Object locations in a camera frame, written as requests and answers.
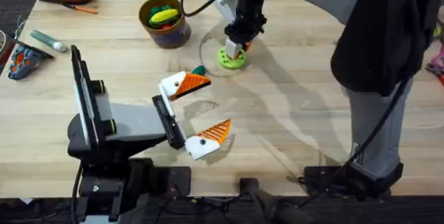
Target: brown cup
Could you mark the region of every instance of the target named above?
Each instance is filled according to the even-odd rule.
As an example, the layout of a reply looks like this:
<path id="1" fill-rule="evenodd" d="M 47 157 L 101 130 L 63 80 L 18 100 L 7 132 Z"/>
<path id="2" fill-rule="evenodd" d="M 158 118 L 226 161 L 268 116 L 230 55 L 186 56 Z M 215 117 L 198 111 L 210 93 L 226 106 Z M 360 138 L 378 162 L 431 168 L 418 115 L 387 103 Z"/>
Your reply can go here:
<path id="1" fill-rule="evenodd" d="M 144 26 L 154 42 L 160 47 L 166 49 L 181 47 L 191 35 L 191 28 L 186 23 L 183 15 L 180 16 L 179 20 L 171 28 L 166 30 L 151 28 L 148 22 L 151 8 L 165 5 L 169 5 L 180 12 L 180 2 L 178 0 L 148 0 L 145 1 L 139 10 L 140 23 L 142 23 L 142 26 Z"/>

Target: glue stick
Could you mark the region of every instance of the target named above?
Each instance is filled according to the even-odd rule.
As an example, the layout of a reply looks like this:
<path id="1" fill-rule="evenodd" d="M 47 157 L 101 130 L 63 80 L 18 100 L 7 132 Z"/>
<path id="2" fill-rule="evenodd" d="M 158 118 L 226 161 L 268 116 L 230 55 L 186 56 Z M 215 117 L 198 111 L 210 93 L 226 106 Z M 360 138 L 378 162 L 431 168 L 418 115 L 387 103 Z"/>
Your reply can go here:
<path id="1" fill-rule="evenodd" d="M 52 49 L 59 51 L 59 52 L 65 52 L 67 51 L 67 47 L 60 41 L 53 39 L 52 37 L 49 37 L 48 35 L 45 35 L 37 30 L 33 30 L 31 32 L 31 36 L 33 36 L 35 39 L 45 43 L 46 45 L 50 46 Z"/>

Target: green ring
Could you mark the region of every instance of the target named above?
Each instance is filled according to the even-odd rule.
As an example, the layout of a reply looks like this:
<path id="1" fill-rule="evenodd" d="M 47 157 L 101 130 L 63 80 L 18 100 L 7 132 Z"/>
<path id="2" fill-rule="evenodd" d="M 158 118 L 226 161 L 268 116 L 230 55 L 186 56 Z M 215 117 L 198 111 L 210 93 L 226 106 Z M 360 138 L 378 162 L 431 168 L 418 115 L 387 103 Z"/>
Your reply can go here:
<path id="1" fill-rule="evenodd" d="M 231 59 L 225 54 L 225 47 L 219 49 L 217 53 L 219 64 L 225 69 L 240 69 L 247 62 L 247 55 L 244 50 L 241 50 L 237 59 Z"/>

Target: wooden table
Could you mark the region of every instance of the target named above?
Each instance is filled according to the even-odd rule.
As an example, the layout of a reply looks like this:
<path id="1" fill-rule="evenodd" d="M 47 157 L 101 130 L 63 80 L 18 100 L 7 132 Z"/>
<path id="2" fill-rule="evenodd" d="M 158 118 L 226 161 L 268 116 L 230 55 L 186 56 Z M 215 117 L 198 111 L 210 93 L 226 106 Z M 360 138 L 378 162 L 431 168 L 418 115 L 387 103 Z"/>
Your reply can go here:
<path id="1" fill-rule="evenodd" d="M 166 142 L 138 155 L 190 166 L 192 195 L 233 195 L 242 177 L 258 178 L 270 193 L 304 195 L 293 183 L 304 166 L 347 159 L 349 104 L 330 71 L 343 27 L 333 17 L 302 0 L 267 0 L 268 23 L 248 53 L 250 64 L 227 72 L 216 63 L 225 23 L 215 7 L 187 19 L 192 34 L 184 47 L 164 50 L 138 21 L 144 1 L 96 0 L 88 6 L 98 15 L 35 4 L 21 40 L 56 59 L 18 82 L 7 72 L 0 77 L 0 197 L 70 196 L 78 166 L 67 154 L 67 126 L 77 113 L 71 56 L 34 40 L 33 29 L 76 44 L 92 78 L 103 79 L 117 103 L 152 105 L 160 79 L 204 63 L 212 86 L 173 106 L 187 134 L 231 118 L 227 144 L 198 161 Z M 205 1 L 186 0 L 185 8 Z M 440 83 L 420 72 L 407 103 L 400 148 L 405 170 L 395 195 L 444 195 L 443 106 Z"/>

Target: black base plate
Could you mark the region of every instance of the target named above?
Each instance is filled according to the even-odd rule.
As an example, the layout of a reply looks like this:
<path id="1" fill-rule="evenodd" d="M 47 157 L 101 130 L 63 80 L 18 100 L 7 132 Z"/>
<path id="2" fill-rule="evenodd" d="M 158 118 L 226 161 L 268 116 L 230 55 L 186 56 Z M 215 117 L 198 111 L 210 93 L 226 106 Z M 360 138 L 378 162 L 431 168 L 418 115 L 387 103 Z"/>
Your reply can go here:
<path id="1" fill-rule="evenodd" d="M 403 163 L 399 163 L 395 170 L 385 178 L 372 180 L 358 170 L 348 167 L 344 169 L 331 183 L 340 166 L 307 166 L 304 168 L 304 176 L 299 178 L 299 183 L 305 185 L 307 193 L 315 195 L 319 191 L 326 190 L 330 197 L 355 197 L 364 200 L 367 197 L 379 198 L 390 196 L 390 187 L 402 176 Z"/>

